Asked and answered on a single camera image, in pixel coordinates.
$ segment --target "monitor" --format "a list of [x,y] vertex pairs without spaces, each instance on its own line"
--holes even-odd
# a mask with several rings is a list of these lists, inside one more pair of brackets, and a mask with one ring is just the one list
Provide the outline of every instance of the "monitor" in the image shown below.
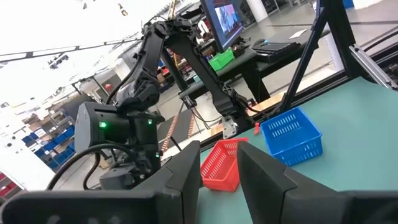
[[208,19],[218,51],[224,52],[242,33],[238,0],[200,0]]

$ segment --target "red plastic basket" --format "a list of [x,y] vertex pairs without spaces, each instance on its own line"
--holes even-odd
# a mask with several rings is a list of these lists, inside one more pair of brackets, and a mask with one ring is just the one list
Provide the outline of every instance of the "red plastic basket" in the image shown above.
[[211,190],[234,192],[239,184],[236,150],[247,138],[220,140],[200,166],[203,185]]

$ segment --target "robotic arm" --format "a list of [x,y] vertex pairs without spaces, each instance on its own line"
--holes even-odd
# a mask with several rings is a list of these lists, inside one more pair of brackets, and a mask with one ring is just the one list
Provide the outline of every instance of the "robotic arm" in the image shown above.
[[219,81],[216,72],[201,55],[193,35],[195,29],[189,21],[181,18],[153,24],[148,22],[144,26],[143,43],[136,55],[137,62],[117,95],[116,106],[121,114],[134,110],[144,111],[158,102],[160,91],[156,70],[160,56],[168,57],[164,53],[168,47],[183,56],[196,71],[213,95],[215,108],[226,121],[232,121],[242,129],[252,125],[245,110],[247,100]]
[[[169,57],[166,47],[190,63],[213,95],[213,104],[223,115],[224,126],[234,128],[232,135],[237,133],[237,127],[244,129],[252,125],[245,110],[246,99],[218,80],[197,47],[194,30],[185,19],[146,23],[141,48],[135,55],[137,61],[122,81],[116,105],[84,103],[80,106],[75,131],[77,152],[113,142],[127,146],[135,155],[123,158],[121,164],[101,176],[102,189],[134,188],[160,169],[162,151],[158,147],[156,123],[165,119],[146,111],[159,101],[156,71],[160,57]],[[172,66],[170,71],[178,72],[174,64],[168,66]],[[124,179],[133,181],[125,183]]]

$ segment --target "blue basket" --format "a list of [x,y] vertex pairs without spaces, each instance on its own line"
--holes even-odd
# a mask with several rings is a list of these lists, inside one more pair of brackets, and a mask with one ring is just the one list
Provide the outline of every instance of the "blue basket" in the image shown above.
[[322,134],[300,108],[265,121],[260,127],[270,155],[288,166],[322,154]]

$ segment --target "black stand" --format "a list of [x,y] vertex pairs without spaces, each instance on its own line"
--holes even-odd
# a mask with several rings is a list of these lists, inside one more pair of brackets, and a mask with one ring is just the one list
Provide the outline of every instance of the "black stand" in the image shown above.
[[318,0],[317,14],[311,28],[312,33],[310,40],[304,48],[303,55],[294,73],[293,80],[284,96],[282,104],[279,108],[280,112],[286,111],[290,108],[290,105],[292,104],[294,96],[297,92],[297,88],[300,85],[305,70],[308,67],[308,63],[312,57],[326,23],[329,25],[348,76],[354,78],[358,76],[365,76],[367,74],[367,71],[364,69],[364,65],[360,65],[357,62],[358,59],[355,55],[353,55],[352,49],[350,49],[355,45],[355,38],[353,31],[351,30],[343,2],[336,0]]

